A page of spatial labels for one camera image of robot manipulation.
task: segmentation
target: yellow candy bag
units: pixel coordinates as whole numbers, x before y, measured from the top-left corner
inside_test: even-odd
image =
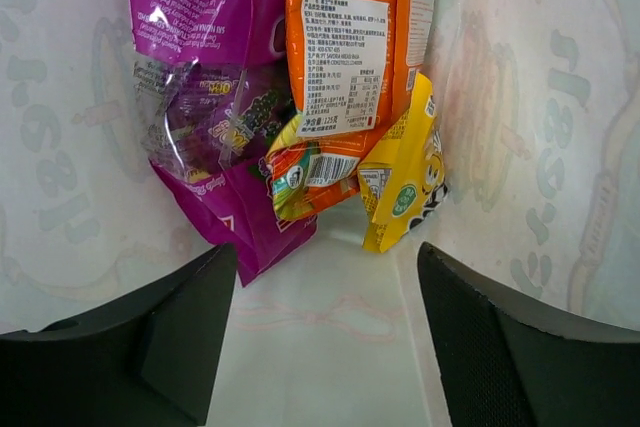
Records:
[[[370,221],[366,250],[388,250],[447,193],[432,94],[431,81],[417,74],[409,110],[358,166],[360,193]]]

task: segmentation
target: barcode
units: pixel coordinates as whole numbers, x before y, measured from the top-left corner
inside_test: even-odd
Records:
[[[418,73],[418,68],[413,67],[409,69],[409,76],[407,77],[407,90],[413,90],[413,84],[416,82],[416,74]]]
[[[424,109],[429,117],[433,117],[436,114],[436,104],[433,103],[433,98],[429,96],[429,102],[427,102],[427,108]]]
[[[357,157],[320,154],[311,157],[311,169],[305,181],[307,187],[326,187],[349,177],[358,165]]]

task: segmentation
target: snack bag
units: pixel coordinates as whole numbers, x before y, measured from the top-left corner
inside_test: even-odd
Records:
[[[130,2],[141,141],[202,236],[235,245],[243,285],[315,232],[276,218],[264,163],[295,115],[284,1]]]
[[[416,77],[411,106],[358,166],[369,228],[364,248],[385,252],[420,224],[447,193],[433,86]]]
[[[287,0],[298,116],[267,155],[278,217],[358,192],[356,166],[408,107],[432,13],[433,0]]]

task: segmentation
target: white label sticker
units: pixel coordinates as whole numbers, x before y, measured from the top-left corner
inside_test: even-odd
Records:
[[[427,105],[424,108],[424,112],[427,114],[428,117],[433,118],[434,115],[436,115],[436,104],[433,103],[433,97],[430,95],[429,96],[429,101],[427,102]]]
[[[413,90],[413,86],[416,83],[416,75],[418,74],[418,68],[412,67],[409,69],[409,75],[407,76],[407,92]]]
[[[360,159],[348,155],[320,154],[312,155],[309,175],[305,180],[307,187],[327,187],[351,175]]]
[[[433,0],[411,0],[407,65],[422,65],[433,17]]]
[[[304,106],[300,137],[372,129],[387,59],[389,4],[302,0]]]
[[[391,177],[391,169],[364,169],[360,171],[360,175],[369,186],[371,193],[380,200]]]

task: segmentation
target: nutrition label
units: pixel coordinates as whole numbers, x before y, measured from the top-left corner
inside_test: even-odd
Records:
[[[303,0],[305,84],[300,137],[372,129],[387,58],[389,4]]]

